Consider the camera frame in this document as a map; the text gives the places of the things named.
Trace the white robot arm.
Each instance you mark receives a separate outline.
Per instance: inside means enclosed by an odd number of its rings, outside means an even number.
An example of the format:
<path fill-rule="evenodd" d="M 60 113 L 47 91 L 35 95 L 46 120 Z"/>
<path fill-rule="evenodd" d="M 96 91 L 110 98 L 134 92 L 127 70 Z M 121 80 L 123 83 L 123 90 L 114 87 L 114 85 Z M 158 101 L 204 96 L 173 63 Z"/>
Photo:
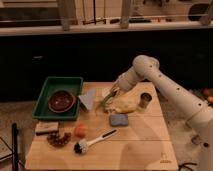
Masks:
<path fill-rule="evenodd" d="M 128 92 L 145 79 L 183 112 L 188 125 L 201 138 L 197 171 L 213 171 L 213 108 L 164 75 L 159 70 L 159 61 L 146 55 L 134 58 L 131 68 L 117 78 L 112 91 Z"/>

